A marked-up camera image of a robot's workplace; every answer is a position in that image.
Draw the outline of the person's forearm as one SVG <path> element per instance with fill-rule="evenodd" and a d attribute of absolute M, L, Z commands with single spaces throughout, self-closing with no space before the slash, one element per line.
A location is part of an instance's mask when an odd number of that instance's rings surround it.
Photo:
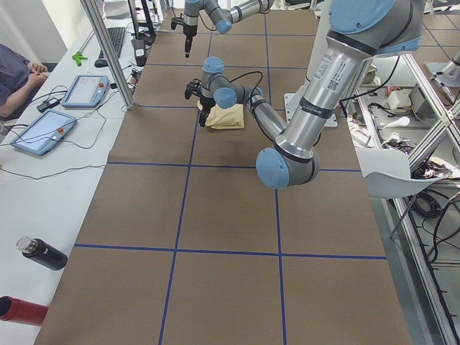
<path fill-rule="evenodd" d="M 26 83 L 20 89 L 12 93 L 1 105 L 1 117 L 11 116 L 27 100 L 30 93 L 30 84 Z"/>

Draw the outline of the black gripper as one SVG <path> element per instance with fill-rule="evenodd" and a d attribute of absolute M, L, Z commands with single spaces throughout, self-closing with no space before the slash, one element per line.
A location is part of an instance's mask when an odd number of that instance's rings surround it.
<path fill-rule="evenodd" d="M 213 96 L 207 97 L 204 95 L 199 97 L 199 101 L 201 104 L 201 111 L 199 112 L 199 124 L 201 127 L 205 127 L 208 115 L 211 112 L 211 109 L 216 105 L 216 102 Z"/>
<path fill-rule="evenodd" d="M 197 35 L 197 26 L 196 25 L 184 24 L 183 25 L 183 33 L 185 35 L 185 57 L 189 58 L 193 38 Z"/>

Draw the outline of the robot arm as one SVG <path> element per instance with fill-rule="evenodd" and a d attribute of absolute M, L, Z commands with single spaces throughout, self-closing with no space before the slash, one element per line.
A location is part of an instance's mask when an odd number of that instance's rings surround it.
<path fill-rule="evenodd" d="M 222 9 L 215 0 L 185 1 L 183 34 L 185 35 L 185 57 L 190 57 L 193 38 L 197 35 L 200 11 L 204 11 L 220 34 L 226 34 L 234 24 L 255 14 L 266 14 L 273 0 L 250 0 L 230 9 Z"/>
<path fill-rule="evenodd" d="M 222 109 L 241 104 L 272 141 L 256 159 L 259 179 L 271 189 L 302 185 L 317 176 L 314 144 L 360 65 L 377 55 L 398 55 L 419 48 L 424 1 L 331 1 L 321 18 L 328 31 L 317 33 L 327 48 L 310 77 L 290 121 L 284 121 L 256 86 L 231 82 L 224 62 L 203 63 L 200 93 L 203 109 L 211 101 Z"/>

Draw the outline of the person's hand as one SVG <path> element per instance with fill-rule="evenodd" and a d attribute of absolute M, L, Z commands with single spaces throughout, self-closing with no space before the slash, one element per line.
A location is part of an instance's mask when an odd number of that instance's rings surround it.
<path fill-rule="evenodd" d="M 30 74 L 27 80 L 27 86 L 30 86 L 32 88 L 42 86 L 47 80 L 47 76 L 46 76 L 46 73 L 48 72 L 47 67 L 42 65 L 41 63 L 34 63 L 34 62 L 28 62 L 27 67 L 30 71 Z"/>

